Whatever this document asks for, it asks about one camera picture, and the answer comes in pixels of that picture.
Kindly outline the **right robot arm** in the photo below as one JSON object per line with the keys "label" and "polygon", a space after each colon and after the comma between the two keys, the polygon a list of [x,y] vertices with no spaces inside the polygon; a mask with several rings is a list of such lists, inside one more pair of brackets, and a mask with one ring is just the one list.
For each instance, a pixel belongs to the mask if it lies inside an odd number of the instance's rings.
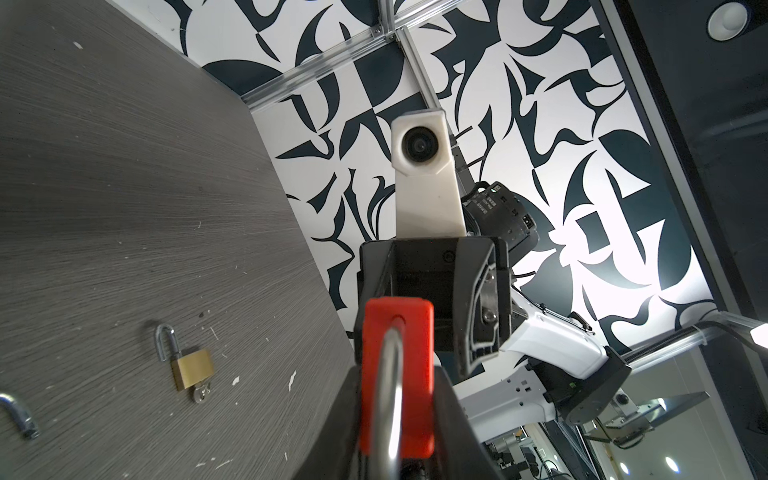
{"label": "right robot arm", "polygon": [[481,441],[530,423],[596,419],[630,366],[579,315],[560,315],[515,287],[513,265],[538,232],[513,192],[479,183],[463,213],[470,225],[463,238],[363,244],[360,304],[383,297],[430,303],[432,317],[421,326]]}

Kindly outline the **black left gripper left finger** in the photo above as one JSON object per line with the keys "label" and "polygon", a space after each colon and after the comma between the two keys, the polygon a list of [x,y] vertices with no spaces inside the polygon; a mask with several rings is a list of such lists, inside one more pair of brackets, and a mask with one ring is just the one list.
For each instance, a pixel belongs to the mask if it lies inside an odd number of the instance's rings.
{"label": "black left gripper left finger", "polygon": [[353,366],[294,479],[349,479],[361,422],[361,367]]}

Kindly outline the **red safety padlock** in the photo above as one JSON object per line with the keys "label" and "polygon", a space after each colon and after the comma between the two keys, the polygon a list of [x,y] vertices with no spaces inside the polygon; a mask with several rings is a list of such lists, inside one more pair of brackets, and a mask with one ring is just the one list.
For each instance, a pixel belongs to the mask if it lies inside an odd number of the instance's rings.
{"label": "red safety padlock", "polygon": [[388,296],[365,304],[360,449],[370,479],[397,479],[403,459],[434,453],[433,323],[425,299]]}

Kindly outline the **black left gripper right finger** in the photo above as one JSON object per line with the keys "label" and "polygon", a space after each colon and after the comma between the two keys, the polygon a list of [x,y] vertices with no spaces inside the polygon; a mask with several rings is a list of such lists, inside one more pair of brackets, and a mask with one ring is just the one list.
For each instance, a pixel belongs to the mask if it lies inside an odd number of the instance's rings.
{"label": "black left gripper right finger", "polygon": [[440,366],[434,368],[433,414],[434,479],[502,479]]}

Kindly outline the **brass padlock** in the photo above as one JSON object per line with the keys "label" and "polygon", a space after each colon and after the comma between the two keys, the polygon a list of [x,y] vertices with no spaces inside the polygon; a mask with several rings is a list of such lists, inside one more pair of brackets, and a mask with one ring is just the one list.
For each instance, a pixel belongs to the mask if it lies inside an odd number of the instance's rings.
{"label": "brass padlock", "polygon": [[207,349],[184,354],[175,329],[161,323],[154,330],[154,344],[158,359],[170,365],[174,386],[178,392],[187,392],[193,402],[204,403],[211,393],[214,364]]}

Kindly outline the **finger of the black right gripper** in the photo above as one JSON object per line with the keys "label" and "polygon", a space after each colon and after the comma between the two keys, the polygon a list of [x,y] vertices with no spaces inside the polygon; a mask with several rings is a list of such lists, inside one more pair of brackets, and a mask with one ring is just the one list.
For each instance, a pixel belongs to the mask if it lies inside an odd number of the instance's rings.
{"label": "finger of the black right gripper", "polygon": [[463,237],[456,244],[455,356],[461,378],[495,356],[510,334],[507,244],[499,237]]}

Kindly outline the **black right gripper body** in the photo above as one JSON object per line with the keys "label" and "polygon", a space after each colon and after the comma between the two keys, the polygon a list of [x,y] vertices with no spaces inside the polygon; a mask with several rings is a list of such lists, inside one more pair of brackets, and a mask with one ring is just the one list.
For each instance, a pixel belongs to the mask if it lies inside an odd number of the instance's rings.
{"label": "black right gripper body", "polygon": [[[385,296],[425,299],[434,309],[434,349],[455,355],[455,259],[458,238],[370,241],[359,249],[358,313],[352,329],[355,361],[362,362],[363,312]],[[510,294],[510,334],[513,332]]]}

